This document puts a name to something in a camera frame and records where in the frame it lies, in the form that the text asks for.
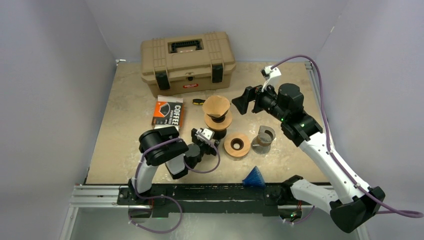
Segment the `brown paper coffee filter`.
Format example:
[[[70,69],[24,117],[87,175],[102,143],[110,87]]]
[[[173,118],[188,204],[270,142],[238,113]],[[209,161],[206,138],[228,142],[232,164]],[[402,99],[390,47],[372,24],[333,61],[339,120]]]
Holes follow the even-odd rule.
[[[230,109],[230,101],[221,95],[208,97],[202,105],[203,112],[211,118],[225,116]]]

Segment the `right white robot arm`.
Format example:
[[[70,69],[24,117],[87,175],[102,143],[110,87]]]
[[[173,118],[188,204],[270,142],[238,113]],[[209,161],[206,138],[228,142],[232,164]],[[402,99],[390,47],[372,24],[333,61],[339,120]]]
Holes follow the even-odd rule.
[[[382,202],[385,192],[379,186],[371,187],[342,158],[334,160],[339,154],[329,150],[327,135],[304,110],[304,95],[299,86],[284,83],[278,90],[271,85],[248,86],[231,102],[241,115],[254,102],[253,113],[266,111],[278,119],[284,135],[313,160],[333,187],[328,190],[295,175],[282,183],[280,196],[284,202],[300,200],[314,205],[328,213],[345,233],[353,232],[376,215],[380,209],[376,200]]]

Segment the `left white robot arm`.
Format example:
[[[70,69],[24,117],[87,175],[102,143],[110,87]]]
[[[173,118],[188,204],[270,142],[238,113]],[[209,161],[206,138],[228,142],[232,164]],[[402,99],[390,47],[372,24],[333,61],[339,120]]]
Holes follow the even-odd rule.
[[[139,137],[141,159],[134,176],[128,182],[128,191],[124,196],[142,205],[152,199],[150,191],[153,178],[161,165],[165,165],[173,179],[180,179],[189,171],[207,174],[218,168],[221,162],[219,145],[215,132],[209,128],[193,128],[191,143],[187,144],[180,138],[179,128],[167,126],[154,128],[144,132]],[[195,167],[205,155],[218,157],[218,162],[211,170],[196,170]]]

